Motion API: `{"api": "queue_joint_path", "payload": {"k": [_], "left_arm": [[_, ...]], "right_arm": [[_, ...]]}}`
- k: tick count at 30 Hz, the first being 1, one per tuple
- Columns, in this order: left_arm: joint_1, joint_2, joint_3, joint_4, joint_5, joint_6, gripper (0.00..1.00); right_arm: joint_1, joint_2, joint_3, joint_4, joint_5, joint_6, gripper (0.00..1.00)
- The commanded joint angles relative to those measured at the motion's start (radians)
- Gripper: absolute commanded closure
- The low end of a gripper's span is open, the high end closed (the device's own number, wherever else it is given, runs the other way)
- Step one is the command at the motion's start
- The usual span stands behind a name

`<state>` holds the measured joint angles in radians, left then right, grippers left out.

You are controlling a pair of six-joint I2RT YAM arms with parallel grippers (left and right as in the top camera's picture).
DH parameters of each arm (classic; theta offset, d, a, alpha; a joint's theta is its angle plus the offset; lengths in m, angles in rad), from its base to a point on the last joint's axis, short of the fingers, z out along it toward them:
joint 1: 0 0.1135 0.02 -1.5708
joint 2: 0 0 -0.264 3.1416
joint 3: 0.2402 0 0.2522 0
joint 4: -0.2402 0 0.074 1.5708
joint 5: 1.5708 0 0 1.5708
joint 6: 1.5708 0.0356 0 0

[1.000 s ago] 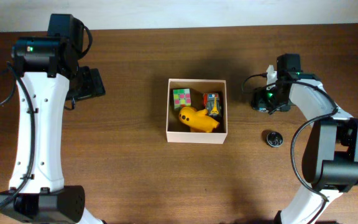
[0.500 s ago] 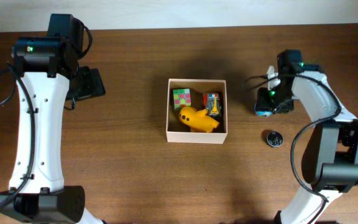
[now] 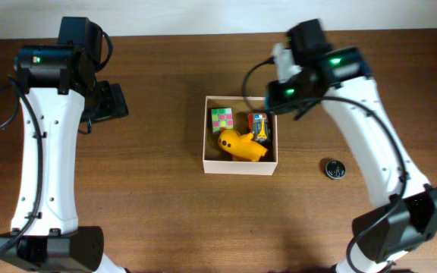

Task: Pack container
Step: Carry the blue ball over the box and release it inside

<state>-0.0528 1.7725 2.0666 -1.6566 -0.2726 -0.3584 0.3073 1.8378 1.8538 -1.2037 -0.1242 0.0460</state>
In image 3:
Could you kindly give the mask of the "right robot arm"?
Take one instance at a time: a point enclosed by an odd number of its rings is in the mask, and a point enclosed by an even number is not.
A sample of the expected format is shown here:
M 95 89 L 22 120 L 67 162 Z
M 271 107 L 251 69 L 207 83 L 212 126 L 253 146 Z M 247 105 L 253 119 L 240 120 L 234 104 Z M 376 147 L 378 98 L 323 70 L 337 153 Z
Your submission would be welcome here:
M 437 187 L 395 132 L 373 73 L 358 48 L 334 49 L 318 20 L 289 29 L 273 48 L 277 80 L 267 109 L 304 116 L 321 105 L 337 124 L 365 179 L 373 210 L 352 222 L 353 238 L 334 272 L 389 272 L 437 233 Z

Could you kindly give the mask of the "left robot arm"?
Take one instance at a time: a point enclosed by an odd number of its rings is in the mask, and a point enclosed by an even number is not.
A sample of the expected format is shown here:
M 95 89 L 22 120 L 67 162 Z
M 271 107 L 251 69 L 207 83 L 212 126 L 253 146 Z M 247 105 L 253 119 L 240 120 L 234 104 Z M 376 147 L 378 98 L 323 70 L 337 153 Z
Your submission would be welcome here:
M 64 17 L 54 45 L 26 45 L 11 78 L 24 118 L 20 192 L 0 260 L 31 272 L 120 272 L 98 226 L 79 223 L 74 197 L 80 125 L 128 115 L 121 87 L 98 81 L 113 45 L 86 17 Z

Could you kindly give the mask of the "grey red toy truck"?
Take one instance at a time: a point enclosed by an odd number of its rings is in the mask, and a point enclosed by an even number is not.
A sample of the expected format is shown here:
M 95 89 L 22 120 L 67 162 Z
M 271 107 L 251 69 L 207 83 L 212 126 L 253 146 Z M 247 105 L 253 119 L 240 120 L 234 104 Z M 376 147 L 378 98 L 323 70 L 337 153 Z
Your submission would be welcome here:
M 253 141 L 257 143 L 265 144 L 271 140 L 267 114 L 248 114 L 248 130 L 253 134 Z

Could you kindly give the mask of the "black round disc toy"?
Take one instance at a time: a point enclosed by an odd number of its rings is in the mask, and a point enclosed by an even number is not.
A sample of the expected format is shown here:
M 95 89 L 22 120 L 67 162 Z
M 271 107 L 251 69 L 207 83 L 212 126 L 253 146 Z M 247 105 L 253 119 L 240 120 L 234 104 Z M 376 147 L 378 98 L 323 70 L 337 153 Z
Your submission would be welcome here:
M 331 160 L 325 165 L 325 174 L 332 180 L 340 180 L 346 175 L 346 167 L 340 161 Z

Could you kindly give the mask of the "yellow rubber animal toy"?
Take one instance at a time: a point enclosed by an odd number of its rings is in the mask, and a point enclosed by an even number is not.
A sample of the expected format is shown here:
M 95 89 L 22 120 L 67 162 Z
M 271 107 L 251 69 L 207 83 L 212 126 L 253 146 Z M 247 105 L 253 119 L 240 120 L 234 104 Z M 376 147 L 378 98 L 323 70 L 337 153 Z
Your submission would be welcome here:
M 236 130 L 224 130 L 218 137 L 218 145 L 234 157 L 258 162 L 266 155 L 268 149 L 253 141 L 253 137 L 253 133 L 241 135 Z

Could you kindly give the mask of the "colourful puzzle cube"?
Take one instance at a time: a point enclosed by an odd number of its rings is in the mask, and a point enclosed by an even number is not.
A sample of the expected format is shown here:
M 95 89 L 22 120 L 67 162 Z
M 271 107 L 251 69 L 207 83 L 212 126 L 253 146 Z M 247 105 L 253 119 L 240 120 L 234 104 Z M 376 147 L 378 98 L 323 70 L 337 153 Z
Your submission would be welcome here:
M 214 108 L 211 110 L 212 132 L 220 133 L 223 130 L 232 130 L 234 127 L 231 108 Z

